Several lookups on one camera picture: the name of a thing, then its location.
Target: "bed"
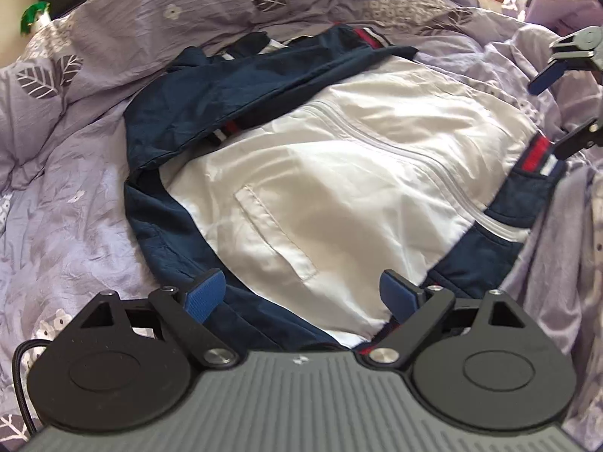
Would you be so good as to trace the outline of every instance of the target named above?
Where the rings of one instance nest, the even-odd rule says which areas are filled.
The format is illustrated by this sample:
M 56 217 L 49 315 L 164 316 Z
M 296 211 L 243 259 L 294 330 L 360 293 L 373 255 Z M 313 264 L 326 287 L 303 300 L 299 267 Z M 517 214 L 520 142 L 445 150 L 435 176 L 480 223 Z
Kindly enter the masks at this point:
M 253 31 L 287 42 L 335 22 L 418 48 L 418 63 L 512 104 L 550 140 L 598 112 L 587 73 L 529 96 L 555 34 L 478 0 L 86 1 L 0 70 L 0 443 L 26 440 L 10 372 L 19 343 L 54 338 L 101 290 L 138 298 L 158 286 L 124 215 L 132 97 L 186 46 L 212 55 Z M 590 450 L 603 441 L 601 157 L 572 158 L 502 285 L 574 360 L 565 429 Z

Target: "white wall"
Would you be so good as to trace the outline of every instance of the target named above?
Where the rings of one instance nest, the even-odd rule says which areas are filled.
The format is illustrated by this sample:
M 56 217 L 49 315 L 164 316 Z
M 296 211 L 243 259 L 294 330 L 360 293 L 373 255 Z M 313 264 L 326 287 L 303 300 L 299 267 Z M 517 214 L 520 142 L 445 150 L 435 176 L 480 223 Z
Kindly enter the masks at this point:
M 12 63 L 25 48 L 28 37 L 21 37 L 23 12 L 37 0 L 0 0 L 0 67 Z

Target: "green object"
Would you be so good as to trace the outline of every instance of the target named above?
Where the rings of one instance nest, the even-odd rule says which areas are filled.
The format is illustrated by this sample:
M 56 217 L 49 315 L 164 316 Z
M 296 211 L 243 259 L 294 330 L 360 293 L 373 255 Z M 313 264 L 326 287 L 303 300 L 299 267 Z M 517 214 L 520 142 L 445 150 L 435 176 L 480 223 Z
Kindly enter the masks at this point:
M 34 25 L 38 15 L 43 14 L 50 7 L 48 2 L 37 2 L 31 5 L 21 17 L 21 35 L 29 35 L 31 32 L 31 26 Z

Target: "jacket pocket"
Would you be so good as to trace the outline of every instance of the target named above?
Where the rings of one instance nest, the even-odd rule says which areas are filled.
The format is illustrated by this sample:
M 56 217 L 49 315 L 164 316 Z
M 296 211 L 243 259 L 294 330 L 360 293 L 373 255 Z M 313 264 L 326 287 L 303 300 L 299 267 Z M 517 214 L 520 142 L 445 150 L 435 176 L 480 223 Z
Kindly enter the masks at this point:
M 312 261 L 283 232 L 275 218 L 248 185 L 238 190 L 234 198 L 263 240 L 284 258 L 303 282 L 316 275 L 317 270 Z

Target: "bedding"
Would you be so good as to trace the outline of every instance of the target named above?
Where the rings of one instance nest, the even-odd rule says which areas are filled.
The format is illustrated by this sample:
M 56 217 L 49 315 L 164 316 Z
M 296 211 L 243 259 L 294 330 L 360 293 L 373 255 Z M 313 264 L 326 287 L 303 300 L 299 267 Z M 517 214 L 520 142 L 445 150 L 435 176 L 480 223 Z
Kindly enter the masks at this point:
M 526 84 L 556 36 L 477 5 L 88 0 L 34 37 L 20 61 L 0 70 L 0 196 L 8 204 L 0 235 L 0 441 L 14 449 L 25 436 L 10 375 L 18 343 L 52 339 L 100 290 L 134 298 L 158 285 L 124 215 L 123 113 L 180 51 L 194 45 L 210 56 L 253 31 L 285 42 L 334 22 L 369 24 L 395 45 L 416 47 L 415 60 L 433 72 L 520 110 L 550 140 L 598 112 L 600 91 L 586 73 L 529 96 Z M 503 283 L 574 359 L 580 389 L 565 428 L 591 450 L 603 439 L 600 158 L 597 150 L 572 158 Z M 23 359 L 24 373 L 37 352 Z

